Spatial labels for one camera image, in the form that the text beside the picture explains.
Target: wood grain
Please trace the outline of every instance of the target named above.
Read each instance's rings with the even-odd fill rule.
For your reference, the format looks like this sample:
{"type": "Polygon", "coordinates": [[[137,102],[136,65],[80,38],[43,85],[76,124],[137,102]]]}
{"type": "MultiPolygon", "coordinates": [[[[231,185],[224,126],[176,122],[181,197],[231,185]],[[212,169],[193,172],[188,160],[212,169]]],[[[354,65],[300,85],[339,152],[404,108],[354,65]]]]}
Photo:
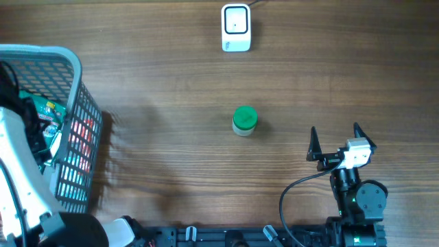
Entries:
{"type": "MultiPolygon", "coordinates": [[[[378,145],[361,169],[389,189],[389,246],[439,239],[439,16],[436,3],[265,2],[252,9],[252,50],[220,44],[224,3],[0,8],[2,43],[60,45],[81,59],[104,111],[92,212],[145,225],[280,224],[278,199],[316,172],[358,121],[378,145]],[[260,116],[248,138],[234,109],[260,116]]],[[[290,224],[337,215],[328,177],[286,197],[290,224]]]]}
{"type": "MultiPolygon", "coordinates": [[[[182,3],[182,2],[220,2],[224,0],[0,0],[0,5],[46,5],[46,4],[81,4],[81,3],[182,3]]],[[[252,1],[230,0],[228,3],[251,3],[252,1]]]]}

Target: black cable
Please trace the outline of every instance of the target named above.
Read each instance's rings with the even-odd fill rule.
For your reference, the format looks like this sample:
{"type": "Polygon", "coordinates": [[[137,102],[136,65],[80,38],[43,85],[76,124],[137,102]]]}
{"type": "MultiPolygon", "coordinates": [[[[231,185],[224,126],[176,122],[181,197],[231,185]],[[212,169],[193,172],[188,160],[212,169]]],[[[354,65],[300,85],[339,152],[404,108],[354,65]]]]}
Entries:
{"type": "Polygon", "coordinates": [[[340,165],[342,164],[342,162],[340,162],[340,163],[338,163],[338,165],[336,165],[334,168],[331,168],[331,169],[329,169],[329,170],[327,170],[327,171],[325,171],[325,172],[320,172],[319,174],[314,174],[314,175],[312,175],[312,176],[308,176],[308,177],[306,177],[306,178],[301,178],[301,179],[299,179],[299,180],[297,180],[296,182],[294,182],[294,183],[292,183],[292,184],[290,184],[290,185],[288,185],[284,190],[283,190],[283,192],[282,192],[282,195],[281,195],[281,199],[279,200],[279,215],[281,216],[281,222],[282,222],[282,225],[283,225],[283,227],[285,228],[285,230],[287,231],[287,233],[288,233],[288,235],[300,246],[300,247],[305,247],[302,243],[300,243],[294,236],[293,236],[293,234],[291,233],[291,231],[289,231],[289,229],[288,229],[288,226],[287,226],[287,223],[285,222],[285,219],[284,219],[284,217],[283,217],[283,210],[282,210],[282,206],[283,206],[283,198],[285,197],[285,194],[294,186],[294,185],[298,185],[298,184],[300,184],[300,183],[302,183],[302,182],[305,182],[306,180],[310,180],[310,179],[313,179],[313,178],[318,178],[318,177],[321,177],[321,176],[324,176],[324,175],[326,175],[326,174],[328,174],[328,173],[331,173],[331,172],[333,172],[334,170],[336,170],[340,165]]]}
{"type": "Polygon", "coordinates": [[[12,66],[10,64],[8,64],[7,62],[4,61],[0,61],[0,73],[3,77],[5,77],[5,80],[9,80],[10,81],[10,77],[8,75],[8,73],[6,72],[6,70],[3,68],[3,66],[7,67],[9,69],[9,71],[11,71],[12,77],[14,78],[14,82],[15,82],[15,91],[16,94],[19,94],[20,92],[20,84],[19,84],[19,80],[15,74],[14,69],[12,68],[12,66]]]}
{"type": "Polygon", "coordinates": [[[15,191],[14,183],[12,182],[11,176],[9,175],[9,172],[6,169],[6,166],[3,163],[3,161],[1,160],[1,158],[0,158],[0,167],[1,167],[1,171],[5,175],[6,183],[8,184],[8,187],[9,187],[9,192],[11,193],[12,200],[14,201],[14,206],[15,206],[16,214],[18,215],[19,220],[20,220],[21,239],[22,239],[22,242],[23,242],[23,246],[27,246],[27,235],[26,235],[27,231],[26,231],[25,216],[24,216],[23,210],[21,208],[21,204],[19,202],[19,199],[16,196],[16,191],[15,191]]]}
{"type": "Polygon", "coordinates": [[[248,7],[252,6],[253,4],[255,4],[255,3],[259,2],[259,1],[260,1],[260,0],[254,0],[253,2],[251,2],[251,3],[248,4],[248,7]]]}

